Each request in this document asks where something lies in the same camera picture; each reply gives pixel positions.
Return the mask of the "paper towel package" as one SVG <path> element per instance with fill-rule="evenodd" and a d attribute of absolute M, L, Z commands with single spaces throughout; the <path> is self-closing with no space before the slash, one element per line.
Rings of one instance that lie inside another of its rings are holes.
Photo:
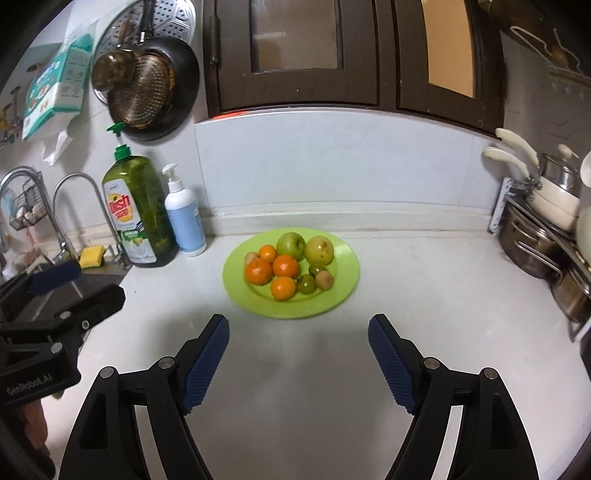
<path fill-rule="evenodd" d="M 81 112 L 93 51 L 93 35 L 85 32 L 64 42 L 30 84 L 22 138 L 48 139 L 66 131 Z"/>

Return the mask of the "green dish soap bottle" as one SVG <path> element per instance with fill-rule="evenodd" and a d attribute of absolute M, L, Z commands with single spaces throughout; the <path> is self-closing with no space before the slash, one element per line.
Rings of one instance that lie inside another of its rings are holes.
<path fill-rule="evenodd" d="M 164 207 L 165 194 L 154 166 L 145 156 L 134 155 L 121 139 L 124 124 L 107 130 L 116 136 L 114 164 L 102 179 L 106 206 L 116 235 L 132 265 L 162 267 L 178 252 Z"/>

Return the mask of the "metal dish rack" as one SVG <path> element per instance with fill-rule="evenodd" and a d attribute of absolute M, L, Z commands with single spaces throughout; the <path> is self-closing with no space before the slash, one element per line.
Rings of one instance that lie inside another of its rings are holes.
<path fill-rule="evenodd" d="M 548 283 L 550 292 L 569 323 L 569 336 L 581 342 L 590 333 L 590 264 L 582 257 L 571 234 L 542 218 L 526 202 L 525 184 L 505 178 L 489 223 L 489 232 L 499 238 L 502 216 L 507 204 L 512 204 L 537 226 L 546 230 L 569 259 L 568 266 Z"/>

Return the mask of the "yellow-green guava fruit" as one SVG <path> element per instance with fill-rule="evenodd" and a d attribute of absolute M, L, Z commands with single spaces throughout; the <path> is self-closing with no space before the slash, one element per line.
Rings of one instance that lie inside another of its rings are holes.
<path fill-rule="evenodd" d="M 310 264 L 329 265 L 335 258 L 332 241 L 322 235 L 311 238 L 304 248 L 304 258 Z"/>

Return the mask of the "stemmed orange tangerine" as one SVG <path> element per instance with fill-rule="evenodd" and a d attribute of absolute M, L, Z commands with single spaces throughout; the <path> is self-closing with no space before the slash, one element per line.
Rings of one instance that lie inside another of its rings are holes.
<path fill-rule="evenodd" d="M 300 263 L 293 256 L 279 255 L 273 261 L 273 275 L 296 279 L 301 273 Z"/>

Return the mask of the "white ladle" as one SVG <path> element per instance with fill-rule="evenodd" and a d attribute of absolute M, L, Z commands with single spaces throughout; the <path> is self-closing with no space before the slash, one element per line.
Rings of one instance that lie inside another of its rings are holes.
<path fill-rule="evenodd" d="M 591 188 L 591 151 L 582 159 L 579 173 L 582 183 Z"/>

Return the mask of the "yellow sponge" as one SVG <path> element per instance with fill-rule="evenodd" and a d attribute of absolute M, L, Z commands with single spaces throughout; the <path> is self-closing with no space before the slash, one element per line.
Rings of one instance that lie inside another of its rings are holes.
<path fill-rule="evenodd" d="M 81 251 L 78 263 L 82 270 L 98 268 L 103 264 L 105 247 L 102 245 L 93 245 L 84 247 Z"/>

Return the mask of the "small oval orange fruit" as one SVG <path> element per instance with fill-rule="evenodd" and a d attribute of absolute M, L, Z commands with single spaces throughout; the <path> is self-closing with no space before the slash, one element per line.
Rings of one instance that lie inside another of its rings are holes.
<path fill-rule="evenodd" d="M 297 281 L 289 276 L 276 277 L 271 281 L 270 292 L 276 301 L 287 301 L 297 293 Z"/>

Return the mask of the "small green fruit with calyx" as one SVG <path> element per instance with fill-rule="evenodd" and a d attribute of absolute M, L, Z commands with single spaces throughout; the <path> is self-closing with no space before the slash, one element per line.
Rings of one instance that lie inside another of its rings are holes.
<path fill-rule="evenodd" d="M 297 292 L 303 295 L 311 295 L 317 289 L 317 283 L 315 277 L 311 274 L 301 275 L 297 279 Z"/>

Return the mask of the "green apple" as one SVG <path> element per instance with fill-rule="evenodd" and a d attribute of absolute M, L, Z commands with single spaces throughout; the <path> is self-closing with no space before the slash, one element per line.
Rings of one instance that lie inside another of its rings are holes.
<path fill-rule="evenodd" d="M 278 255 L 288 255 L 297 261 L 304 259 L 305 240 L 297 232 L 287 232 L 280 236 L 276 242 Z"/>

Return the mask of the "smooth orange kumquat fruit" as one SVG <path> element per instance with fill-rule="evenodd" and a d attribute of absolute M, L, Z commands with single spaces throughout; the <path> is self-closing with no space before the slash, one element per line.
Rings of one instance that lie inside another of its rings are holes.
<path fill-rule="evenodd" d="M 259 249 L 259 257 L 262 258 L 264 261 L 273 264 L 274 260 L 277 257 L 276 247 L 270 244 L 263 245 Z"/>

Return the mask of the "brown longan fruit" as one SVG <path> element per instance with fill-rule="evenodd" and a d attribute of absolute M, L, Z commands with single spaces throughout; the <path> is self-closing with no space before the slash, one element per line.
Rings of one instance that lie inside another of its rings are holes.
<path fill-rule="evenodd" d="M 321 270 L 315 275 L 315 284 L 317 284 L 318 289 L 322 291 L 328 291 L 332 289 L 332 285 L 334 285 L 334 277 L 332 274 L 329 273 L 327 270 Z"/>
<path fill-rule="evenodd" d="M 256 260 L 257 257 L 259 257 L 259 254 L 257 254 L 256 252 L 247 253 L 245 255 L 245 266 L 249 265 L 249 263 L 253 260 Z"/>

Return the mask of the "large orange tangerine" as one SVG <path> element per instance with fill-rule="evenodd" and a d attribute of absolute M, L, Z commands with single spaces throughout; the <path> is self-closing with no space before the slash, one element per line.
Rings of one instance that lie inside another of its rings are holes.
<path fill-rule="evenodd" d="M 253 285 L 266 285 L 273 280 L 273 265 L 256 257 L 245 267 L 245 280 Z"/>

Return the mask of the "dark wooden cabinet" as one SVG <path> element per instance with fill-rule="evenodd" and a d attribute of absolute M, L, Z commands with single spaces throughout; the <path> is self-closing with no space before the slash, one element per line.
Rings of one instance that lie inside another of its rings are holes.
<path fill-rule="evenodd" d="M 208 113 L 346 106 L 493 134 L 499 29 L 481 1 L 207 1 Z"/>

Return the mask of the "white blue pump bottle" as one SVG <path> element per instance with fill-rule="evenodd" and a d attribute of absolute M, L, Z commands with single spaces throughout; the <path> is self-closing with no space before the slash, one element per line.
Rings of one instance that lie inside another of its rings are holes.
<path fill-rule="evenodd" d="M 167 164 L 162 169 L 168 186 L 164 206 L 179 250 L 189 257 L 196 257 L 206 249 L 204 226 L 194 194 L 184 186 L 175 170 L 175 163 Z"/>

